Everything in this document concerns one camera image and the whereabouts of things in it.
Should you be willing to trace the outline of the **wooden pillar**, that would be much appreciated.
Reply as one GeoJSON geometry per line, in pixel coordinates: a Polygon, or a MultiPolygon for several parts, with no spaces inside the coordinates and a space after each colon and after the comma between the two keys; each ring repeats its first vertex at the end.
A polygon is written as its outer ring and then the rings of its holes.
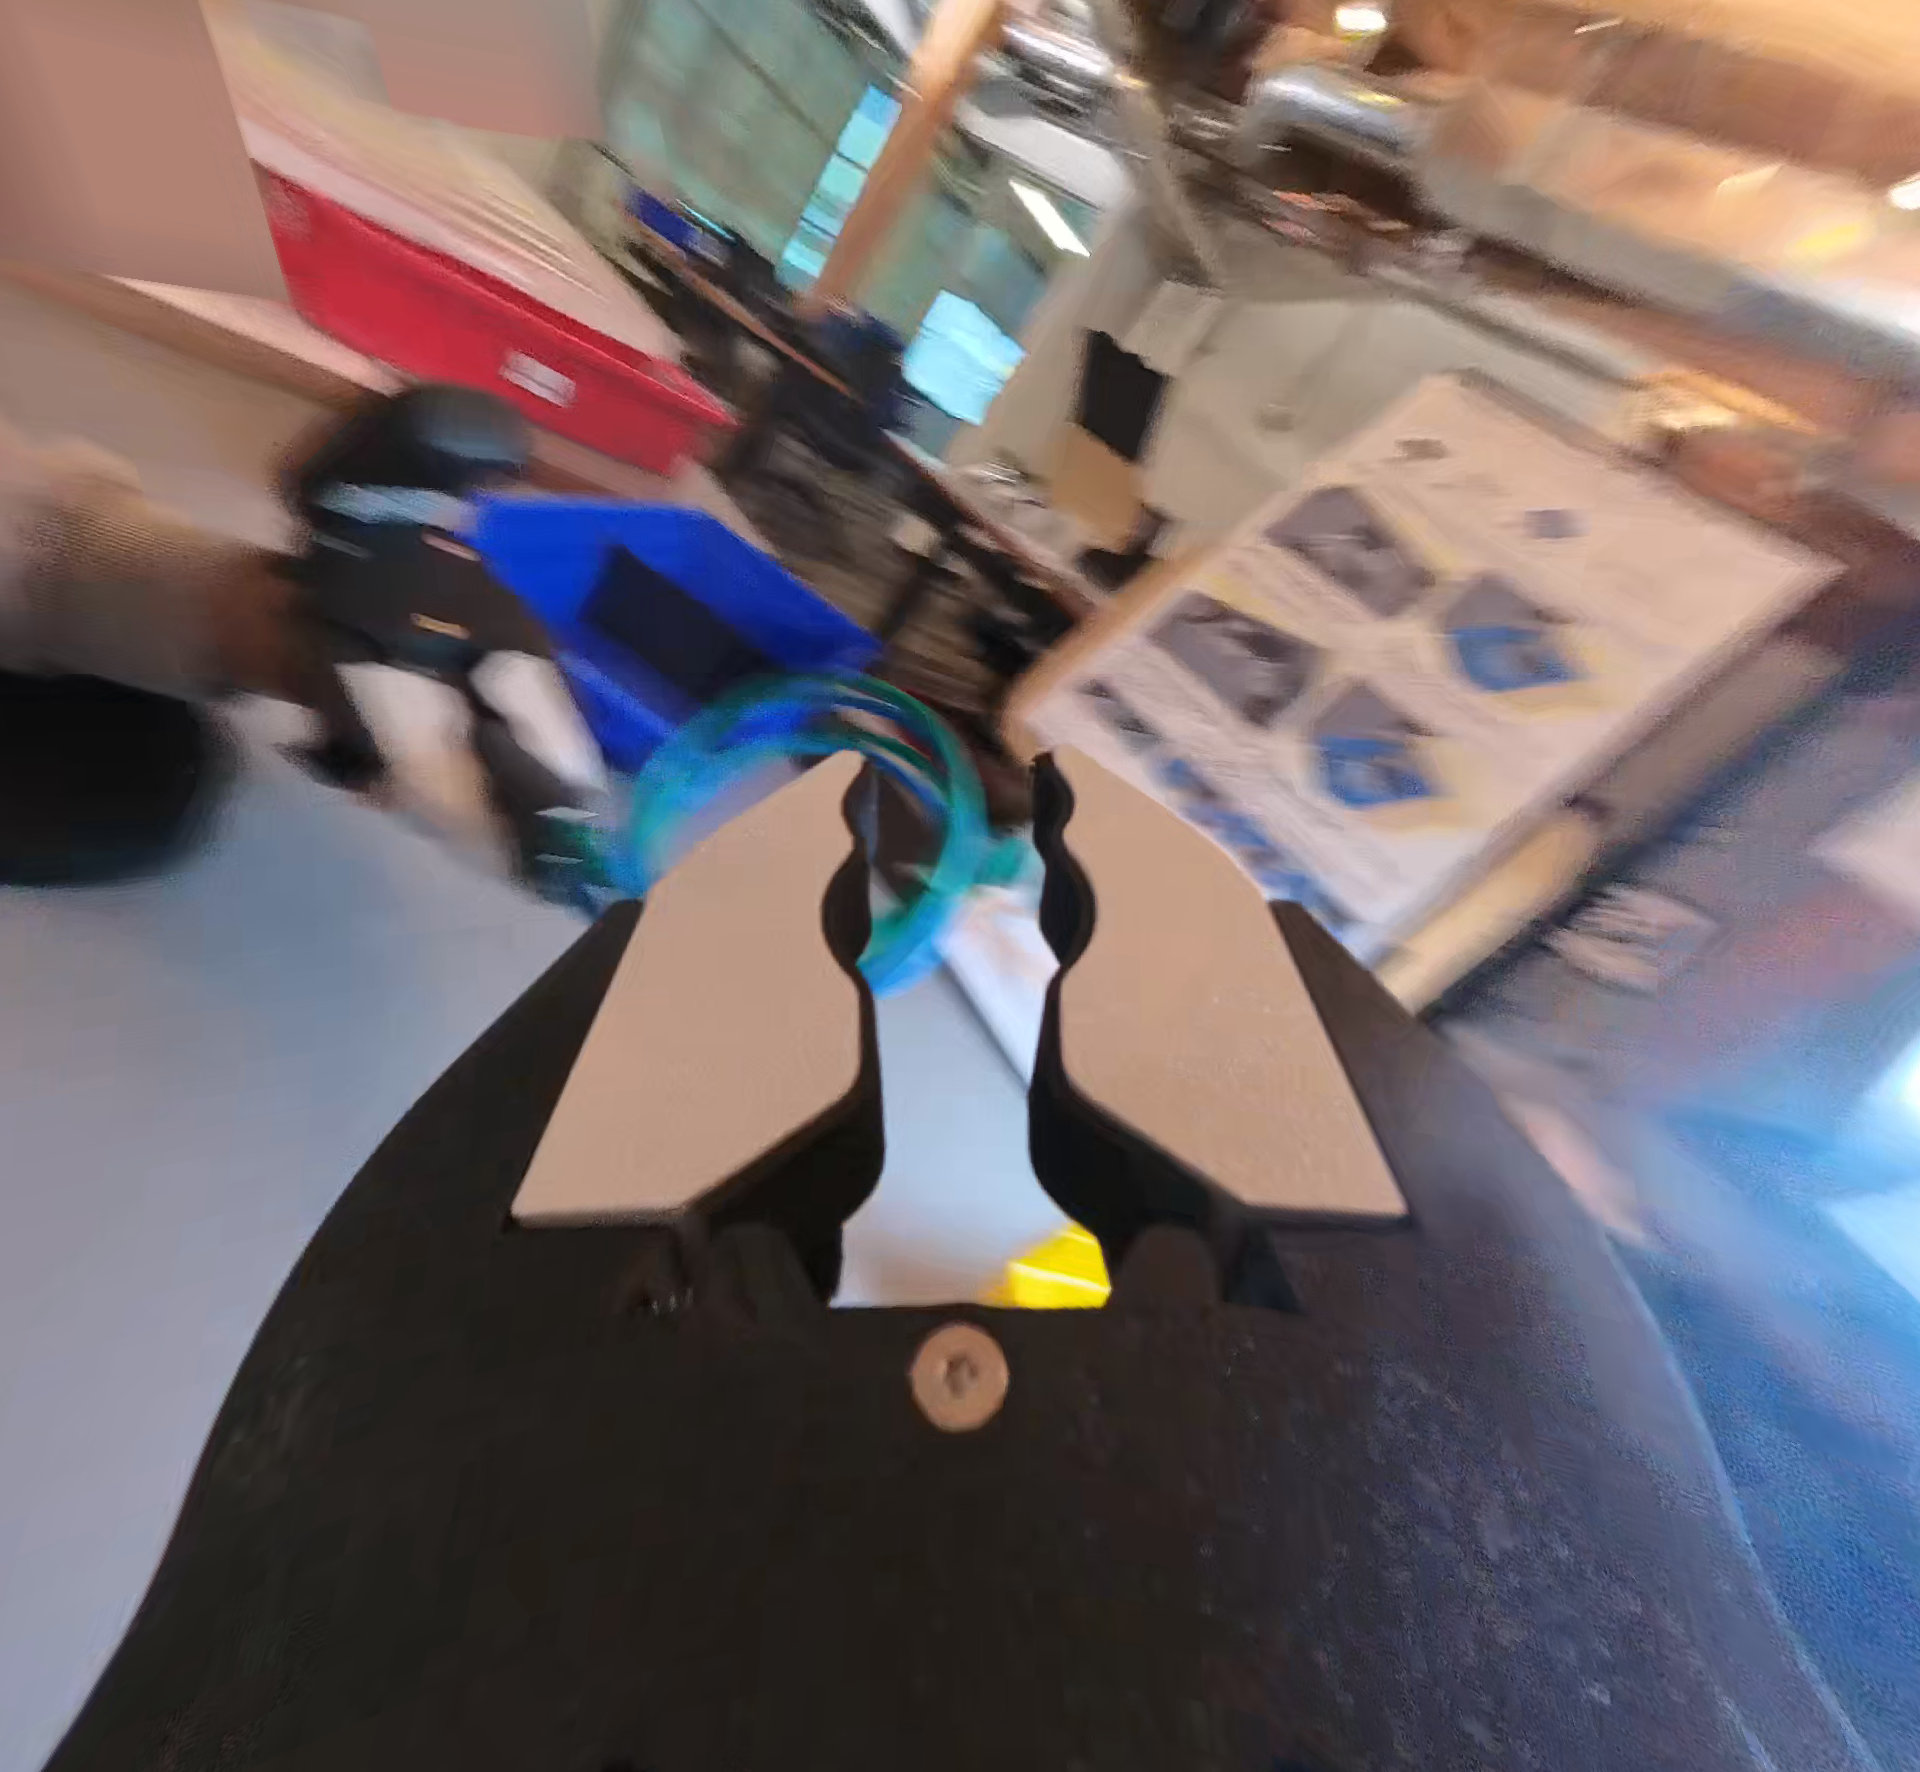
{"type": "Polygon", "coordinates": [[[930,179],[960,99],[997,50],[1008,8],[1009,0],[936,0],[908,66],[895,126],[803,297],[803,316],[818,319],[858,300],[909,201],[930,179]]]}

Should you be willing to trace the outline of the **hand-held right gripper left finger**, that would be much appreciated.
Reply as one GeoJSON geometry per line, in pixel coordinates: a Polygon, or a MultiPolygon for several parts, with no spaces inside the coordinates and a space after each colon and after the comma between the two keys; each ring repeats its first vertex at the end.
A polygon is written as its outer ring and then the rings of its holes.
{"type": "Polygon", "coordinates": [[[885,1146],[858,974],[861,776],[850,752],[822,759],[712,830],[642,899],[514,1223],[838,1231],[871,1196],[885,1146]]]}

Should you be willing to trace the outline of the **blue plastic bin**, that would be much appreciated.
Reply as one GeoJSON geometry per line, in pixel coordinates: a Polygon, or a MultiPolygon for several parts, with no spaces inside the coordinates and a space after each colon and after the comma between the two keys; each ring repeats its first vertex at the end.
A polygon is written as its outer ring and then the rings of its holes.
{"type": "Polygon", "coordinates": [[[541,623],[584,724],[619,776],[635,776],[693,715],[742,684],[712,701],[690,699],[581,629],[580,611],[611,545],[630,549],[751,639],[774,665],[758,680],[863,674],[882,654],[868,629],[780,559],[696,509],[501,493],[482,500],[470,539],[541,623]]]}

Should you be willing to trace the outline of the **red plastic tote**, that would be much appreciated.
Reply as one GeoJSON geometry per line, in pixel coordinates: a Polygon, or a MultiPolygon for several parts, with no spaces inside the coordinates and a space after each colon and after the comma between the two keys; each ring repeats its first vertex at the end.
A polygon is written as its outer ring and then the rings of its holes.
{"type": "Polygon", "coordinates": [[[587,330],[315,187],[254,171],[300,319],[415,380],[486,390],[541,434],[669,477],[714,464],[735,413],[673,362],[587,330]]]}

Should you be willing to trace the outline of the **black bin divider panel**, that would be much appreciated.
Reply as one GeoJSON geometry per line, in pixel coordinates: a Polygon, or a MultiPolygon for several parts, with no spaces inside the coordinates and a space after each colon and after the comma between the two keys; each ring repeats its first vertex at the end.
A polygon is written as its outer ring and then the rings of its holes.
{"type": "Polygon", "coordinates": [[[774,671],[751,639],[623,545],[604,551],[580,623],[628,663],[696,701],[774,671]]]}

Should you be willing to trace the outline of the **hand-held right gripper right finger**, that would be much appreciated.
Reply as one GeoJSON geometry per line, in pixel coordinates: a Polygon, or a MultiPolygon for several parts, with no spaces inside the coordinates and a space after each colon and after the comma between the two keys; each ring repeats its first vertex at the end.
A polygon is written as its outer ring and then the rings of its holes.
{"type": "Polygon", "coordinates": [[[1098,1235],[1385,1231],[1407,1196],[1258,885],[1073,748],[1035,766],[1056,971],[1029,1156],[1098,1235]]]}

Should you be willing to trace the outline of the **person's left forearm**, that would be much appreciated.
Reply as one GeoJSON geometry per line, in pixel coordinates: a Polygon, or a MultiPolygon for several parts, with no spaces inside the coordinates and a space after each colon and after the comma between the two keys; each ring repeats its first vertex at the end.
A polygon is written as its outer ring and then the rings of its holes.
{"type": "Polygon", "coordinates": [[[82,442],[1,428],[1,671],[307,705],[289,562],[155,504],[82,442]]]}

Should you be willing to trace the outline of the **wooden instruction board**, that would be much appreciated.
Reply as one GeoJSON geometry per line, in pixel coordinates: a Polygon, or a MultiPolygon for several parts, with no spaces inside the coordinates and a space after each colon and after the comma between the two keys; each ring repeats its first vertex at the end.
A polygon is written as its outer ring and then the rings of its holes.
{"type": "Polygon", "coordinates": [[[1434,374],[1111,597],[1005,724],[1031,752],[1095,757],[1375,952],[1839,574],[1489,379],[1434,374]]]}

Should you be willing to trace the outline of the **yellow plastic bin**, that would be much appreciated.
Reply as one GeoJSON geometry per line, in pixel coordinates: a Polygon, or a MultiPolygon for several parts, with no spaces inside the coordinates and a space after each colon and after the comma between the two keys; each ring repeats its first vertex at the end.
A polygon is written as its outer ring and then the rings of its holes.
{"type": "Polygon", "coordinates": [[[1098,1240],[1081,1226],[1065,1226],[1003,1266],[990,1303],[1005,1309],[1098,1309],[1110,1297],[1098,1240]]]}

